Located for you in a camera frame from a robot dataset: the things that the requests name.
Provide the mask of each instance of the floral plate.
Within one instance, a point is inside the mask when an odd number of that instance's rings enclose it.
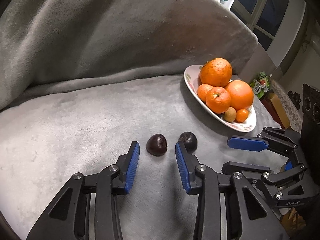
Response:
[[[222,114],[215,114],[212,112],[204,102],[198,97],[197,90],[198,87],[201,85],[201,81],[199,78],[200,70],[202,68],[202,65],[192,65],[186,68],[184,71],[184,81],[186,82],[186,85],[188,89],[190,90],[191,94],[196,98],[196,100],[199,102],[199,104],[215,119],[217,119],[219,122],[222,122],[224,125],[230,127],[233,130],[239,131],[239,132],[250,132],[252,131],[256,124],[257,124],[257,116],[256,112],[251,106],[249,110],[249,117],[248,119],[243,123],[237,123],[237,122],[227,122],[222,119]]]

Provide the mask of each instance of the gray blanket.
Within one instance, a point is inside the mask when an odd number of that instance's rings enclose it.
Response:
[[[0,33],[0,210],[22,240],[73,173],[101,171],[132,140],[141,153],[133,190],[119,201],[124,239],[192,238],[197,199],[182,189],[174,157],[184,131],[218,172],[227,161],[276,170],[285,162],[229,149],[237,133],[173,75],[214,57],[240,73],[255,49],[256,37],[214,0],[12,0]],[[249,135],[278,127],[257,98],[254,107]],[[144,147],[155,133],[168,141],[162,157]]]

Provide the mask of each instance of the bowl of fruit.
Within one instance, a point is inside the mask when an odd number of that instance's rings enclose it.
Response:
[[[232,67],[223,58],[205,65],[186,68],[184,80],[199,104],[224,125],[250,132],[257,123],[251,87],[241,80],[231,80]]]

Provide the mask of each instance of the black speaker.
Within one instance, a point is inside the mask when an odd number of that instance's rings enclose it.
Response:
[[[314,182],[320,185],[320,91],[303,84],[303,122],[300,144]]]

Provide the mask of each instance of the metal screw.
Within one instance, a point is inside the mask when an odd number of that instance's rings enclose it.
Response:
[[[277,197],[277,199],[281,199],[282,198],[282,193],[279,191],[279,192],[277,192],[277,194],[276,194],[276,197]]]
[[[265,172],[263,173],[263,177],[265,177],[266,179],[269,178],[269,176],[270,176],[270,174],[269,174],[268,172],[265,171]]]
[[[110,165],[109,171],[116,171],[119,167],[117,165]]]
[[[236,178],[236,179],[242,179],[243,175],[240,173],[240,172],[235,172],[233,174],[233,176]]]
[[[205,171],[207,169],[207,166],[205,166],[204,164],[199,164],[197,166],[197,169],[200,170],[200,171]]]
[[[74,179],[80,179],[81,176],[82,176],[82,174],[81,174],[80,172],[77,172],[77,173],[75,173],[75,174],[72,175],[72,177],[73,177]]]

